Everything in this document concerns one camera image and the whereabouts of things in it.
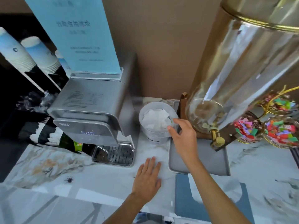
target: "plastic bucket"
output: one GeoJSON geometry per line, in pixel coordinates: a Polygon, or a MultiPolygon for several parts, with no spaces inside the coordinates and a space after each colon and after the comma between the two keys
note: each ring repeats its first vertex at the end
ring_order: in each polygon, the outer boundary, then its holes
{"type": "Polygon", "coordinates": [[[148,103],[140,110],[139,122],[140,122],[140,128],[141,128],[142,132],[154,144],[165,143],[168,140],[168,138],[170,137],[170,134],[168,132],[163,132],[163,133],[152,132],[152,131],[149,131],[146,128],[144,128],[144,126],[141,124],[144,114],[150,109],[164,109],[165,111],[168,112],[171,119],[178,118],[178,115],[170,105],[163,103],[163,102],[148,103]]]}

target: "metal drip grate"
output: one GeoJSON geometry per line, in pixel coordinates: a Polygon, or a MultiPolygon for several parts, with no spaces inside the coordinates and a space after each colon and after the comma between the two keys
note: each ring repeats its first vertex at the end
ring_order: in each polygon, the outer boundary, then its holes
{"type": "Polygon", "coordinates": [[[130,143],[119,143],[115,147],[97,145],[92,159],[96,163],[130,166],[134,155],[135,151],[130,143]]]}

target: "candy bowl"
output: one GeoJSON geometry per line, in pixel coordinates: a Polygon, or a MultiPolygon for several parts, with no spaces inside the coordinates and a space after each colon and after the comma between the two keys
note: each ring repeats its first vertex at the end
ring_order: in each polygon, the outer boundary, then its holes
{"type": "Polygon", "coordinates": [[[255,114],[247,111],[238,120],[234,122],[236,132],[239,134],[239,142],[249,144],[256,143],[263,139],[262,123],[257,120],[255,114]]]}
{"type": "MultiPolygon", "coordinates": [[[[278,93],[271,91],[258,105],[260,105],[266,111],[269,101],[271,101],[271,99],[277,95],[278,93]]],[[[296,102],[292,100],[289,95],[283,94],[270,103],[267,112],[273,115],[287,115],[298,111],[298,108],[299,105],[296,104],[296,102]]]]}
{"type": "Polygon", "coordinates": [[[264,138],[278,148],[299,146],[299,123],[286,116],[273,116],[263,123],[264,138]]]}

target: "blue sign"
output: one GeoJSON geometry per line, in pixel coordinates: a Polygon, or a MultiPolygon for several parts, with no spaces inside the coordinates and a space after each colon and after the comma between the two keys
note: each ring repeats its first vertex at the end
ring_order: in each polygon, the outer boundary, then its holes
{"type": "Polygon", "coordinates": [[[102,0],[25,0],[72,71],[120,74],[102,0]]]}

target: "gray machine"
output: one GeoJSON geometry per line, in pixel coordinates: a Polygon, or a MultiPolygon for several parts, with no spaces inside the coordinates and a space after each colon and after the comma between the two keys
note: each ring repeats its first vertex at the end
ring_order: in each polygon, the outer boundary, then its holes
{"type": "Polygon", "coordinates": [[[142,94],[136,53],[121,50],[117,56],[120,79],[73,73],[48,113],[72,140],[97,145],[95,162],[129,166],[138,143],[142,94]]]}

